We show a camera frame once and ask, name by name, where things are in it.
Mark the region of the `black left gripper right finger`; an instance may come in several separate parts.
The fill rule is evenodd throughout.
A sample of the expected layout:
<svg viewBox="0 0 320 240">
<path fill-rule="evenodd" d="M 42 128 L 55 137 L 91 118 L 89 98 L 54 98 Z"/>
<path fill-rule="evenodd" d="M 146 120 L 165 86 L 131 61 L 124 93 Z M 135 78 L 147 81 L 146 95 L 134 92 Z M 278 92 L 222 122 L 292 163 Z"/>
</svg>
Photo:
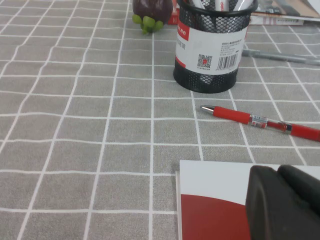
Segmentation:
<svg viewBox="0 0 320 240">
<path fill-rule="evenodd" d="M 319 216 L 320 181 L 292 165 L 281 165 L 277 172 L 291 189 L 308 203 L 309 208 Z"/>
</svg>

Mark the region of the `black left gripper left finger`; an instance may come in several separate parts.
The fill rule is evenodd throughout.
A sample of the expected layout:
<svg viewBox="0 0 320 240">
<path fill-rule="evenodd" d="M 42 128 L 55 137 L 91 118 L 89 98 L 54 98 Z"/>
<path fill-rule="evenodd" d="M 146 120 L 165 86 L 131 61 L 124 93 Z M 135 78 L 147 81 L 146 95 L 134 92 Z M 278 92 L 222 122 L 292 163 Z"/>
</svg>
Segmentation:
<svg viewBox="0 0 320 240">
<path fill-rule="evenodd" d="M 318 240 L 320 216 L 278 173 L 267 166 L 250 169 L 245 201 L 252 240 Z"/>
</svg>

